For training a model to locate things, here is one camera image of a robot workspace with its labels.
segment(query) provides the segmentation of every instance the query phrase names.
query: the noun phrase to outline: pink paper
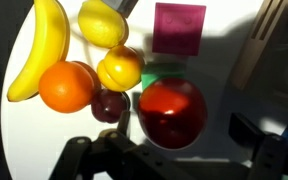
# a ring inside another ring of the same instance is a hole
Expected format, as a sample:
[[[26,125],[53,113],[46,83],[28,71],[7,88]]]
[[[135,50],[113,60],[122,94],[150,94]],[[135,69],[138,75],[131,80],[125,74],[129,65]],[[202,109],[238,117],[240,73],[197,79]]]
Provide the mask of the pink paper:
[[[156,3],[155,53],[197,56],[206,6]]]

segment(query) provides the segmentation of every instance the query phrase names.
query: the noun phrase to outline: lemon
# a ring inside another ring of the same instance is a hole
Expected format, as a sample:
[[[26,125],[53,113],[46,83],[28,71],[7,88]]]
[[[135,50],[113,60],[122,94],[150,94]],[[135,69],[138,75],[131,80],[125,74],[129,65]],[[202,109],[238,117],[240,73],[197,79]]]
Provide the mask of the lemon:
[[[126,20],[101,0],[83,2],[78,25],[90,43],[103,48],[124,44],[128,36]]]

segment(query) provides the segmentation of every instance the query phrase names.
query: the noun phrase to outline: yellow lemon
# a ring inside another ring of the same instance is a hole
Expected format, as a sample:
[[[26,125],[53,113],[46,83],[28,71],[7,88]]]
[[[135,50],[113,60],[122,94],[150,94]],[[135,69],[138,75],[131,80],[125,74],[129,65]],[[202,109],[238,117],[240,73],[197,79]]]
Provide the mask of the yellow lemon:
[[[78,25],[90,43],[103,48],[124,44],[128,37],[128,25],[124,17],[101,0],[83,2],[78,14]]]
[[[112,91],[126,91],[141,81],[144,60],[131,48],[115,46],[97,66],[101,83]]]

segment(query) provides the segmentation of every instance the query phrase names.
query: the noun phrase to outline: green object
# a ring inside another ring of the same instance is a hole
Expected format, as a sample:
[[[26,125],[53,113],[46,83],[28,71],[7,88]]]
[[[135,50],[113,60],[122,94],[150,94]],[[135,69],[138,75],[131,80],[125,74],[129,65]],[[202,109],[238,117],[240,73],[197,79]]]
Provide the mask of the green object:
[[[184,78],[186,66],[184,63],[149,63],[142,71],[142,90],[153,82],[166,77]]]

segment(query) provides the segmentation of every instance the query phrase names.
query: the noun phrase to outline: apple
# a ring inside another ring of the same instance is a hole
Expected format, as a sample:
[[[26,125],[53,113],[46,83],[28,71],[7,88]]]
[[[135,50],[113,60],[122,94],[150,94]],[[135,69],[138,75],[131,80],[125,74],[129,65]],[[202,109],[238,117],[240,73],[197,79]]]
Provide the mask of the apple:
[[[92,114],[100,122],[116,123],[121,114],[130,108],[130,99],[125,92],[101,89],[92,99]]]
[[[181,78],[163,78],[141,94],[138,117],[148,139],[165,149],[192,144],[204,129],[207,109],[200,90]]]

